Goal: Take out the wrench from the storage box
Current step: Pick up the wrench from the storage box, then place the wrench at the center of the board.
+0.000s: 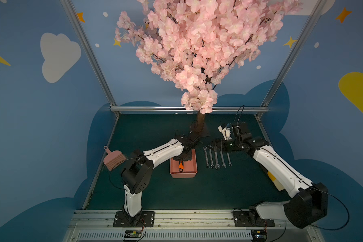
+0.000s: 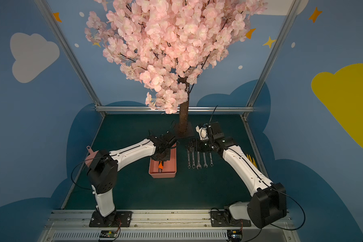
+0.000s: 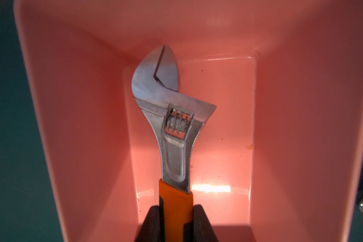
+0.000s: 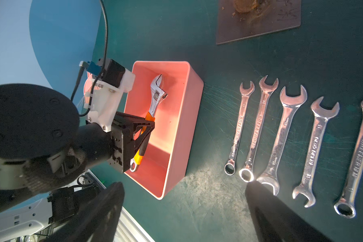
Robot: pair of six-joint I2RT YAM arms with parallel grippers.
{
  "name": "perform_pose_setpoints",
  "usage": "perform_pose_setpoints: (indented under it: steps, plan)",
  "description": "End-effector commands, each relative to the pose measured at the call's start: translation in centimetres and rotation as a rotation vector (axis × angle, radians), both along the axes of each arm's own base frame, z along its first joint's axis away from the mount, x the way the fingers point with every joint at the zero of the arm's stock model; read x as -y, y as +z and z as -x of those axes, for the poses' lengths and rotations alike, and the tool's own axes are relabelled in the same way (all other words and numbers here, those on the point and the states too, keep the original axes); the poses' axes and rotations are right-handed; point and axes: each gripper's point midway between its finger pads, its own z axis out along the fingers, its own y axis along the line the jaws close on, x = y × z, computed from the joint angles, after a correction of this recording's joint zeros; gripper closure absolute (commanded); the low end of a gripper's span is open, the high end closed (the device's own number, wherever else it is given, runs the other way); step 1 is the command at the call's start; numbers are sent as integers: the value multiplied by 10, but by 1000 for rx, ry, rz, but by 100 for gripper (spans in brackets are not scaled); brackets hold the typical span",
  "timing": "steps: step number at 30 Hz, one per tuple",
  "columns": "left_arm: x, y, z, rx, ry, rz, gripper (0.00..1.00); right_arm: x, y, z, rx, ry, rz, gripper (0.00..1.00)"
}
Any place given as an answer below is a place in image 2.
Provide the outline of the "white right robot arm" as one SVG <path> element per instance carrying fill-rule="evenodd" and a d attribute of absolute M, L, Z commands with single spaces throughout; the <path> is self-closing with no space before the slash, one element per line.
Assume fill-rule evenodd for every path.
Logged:
<path fill-rule="evenodd" d="M 229 205 L 226 210 L 233 220 L 250 220 L 257 228 L 264 228 L 287 215 L 286 189 L 273 183 L 247 158 L 232 138 L 196 142 L 199 152 L 217 152 L 246 185 L 251 200 Z"/>

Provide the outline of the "orange handled adjustable wrench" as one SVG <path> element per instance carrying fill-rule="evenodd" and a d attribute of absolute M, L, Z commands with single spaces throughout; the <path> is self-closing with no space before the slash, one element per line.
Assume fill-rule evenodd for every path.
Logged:
<path fill-rule="evenodd" d="M 159 161 L 158 164 L 158 172 L 162 173 L 163 172 L 163 167 L 164 167 L 164 162 L 163 161 Z"/>

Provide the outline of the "pink plastic storage box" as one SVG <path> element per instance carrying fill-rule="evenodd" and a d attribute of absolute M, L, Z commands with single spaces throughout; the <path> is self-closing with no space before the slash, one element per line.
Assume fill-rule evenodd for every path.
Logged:
<path fill-rule="evenodd" d="M 150 159 L 148 173 L 153 178 L 174 178 L 176 176 L 176 144 L 172 146 L 169 154 L 167 161 L 160 162 Z"/>

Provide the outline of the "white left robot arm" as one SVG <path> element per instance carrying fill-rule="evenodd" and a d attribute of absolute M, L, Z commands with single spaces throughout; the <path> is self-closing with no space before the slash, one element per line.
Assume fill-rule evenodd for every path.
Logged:
<path fill-rule="evenodd" d="M 115 212 L 113 188 L 116 185 L 118 172 L 142 158 L 150 157 L 154 162 L 154 174 L 166 178 L 174 177 L 168 173 L 176 171 L 176 136 L 167 132 L 164 135 L 150 135 L 141 142 L 114 151 L 92 151 L 85 159 L 90 181 L 96 200 L 96 212 L 101 218 L 107 218 Z"/>

